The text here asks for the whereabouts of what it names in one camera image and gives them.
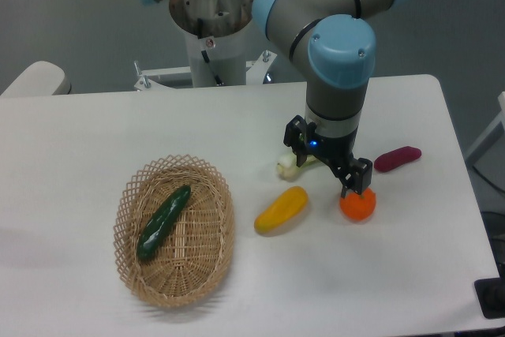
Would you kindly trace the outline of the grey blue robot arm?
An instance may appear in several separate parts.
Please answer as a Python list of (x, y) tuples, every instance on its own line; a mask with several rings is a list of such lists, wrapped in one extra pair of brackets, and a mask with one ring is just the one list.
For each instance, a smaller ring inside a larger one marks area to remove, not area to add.
[(297, 163), (315, 157), (344, 192), (369, 187), (372, 163), (352, 152), (376, 63), (376, 37), (367, 18), (406, 0), (141, 1), (168, 1), (174, 23), (185, 33), (197, 87), (245, 81), (241, 35), (256, 24), (307, 82), (305, 112), (287, 124), (284, 136)]

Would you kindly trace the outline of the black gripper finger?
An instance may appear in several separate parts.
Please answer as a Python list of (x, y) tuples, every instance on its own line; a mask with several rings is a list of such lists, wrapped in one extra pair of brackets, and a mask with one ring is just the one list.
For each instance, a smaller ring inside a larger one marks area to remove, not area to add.
[(372, 181), (373, 163), (369, 159), (350, 157), (336, 171), (336, 177), (342, 183), (340, 197), (346, 197), (348, 192), (362, 195)]
[(296, 115), (285, 128), (283, 143), (291, 148), (296, 156), (296, 166), (301, 167), (316, 149), (316, 140), (313, 134), (316, 129), (314, 122), (307, 121), (300, 115)]

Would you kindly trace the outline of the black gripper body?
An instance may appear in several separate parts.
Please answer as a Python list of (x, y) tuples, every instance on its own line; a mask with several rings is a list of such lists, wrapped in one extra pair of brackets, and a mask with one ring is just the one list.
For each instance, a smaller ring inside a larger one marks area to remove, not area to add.
[(329, 120), (307, 114), (301, 123), (301, 163), (313, 156), (328, 166), (334, 176), (349, 176), (355, 158), (352, 150), (358, 128), (358, 115)]

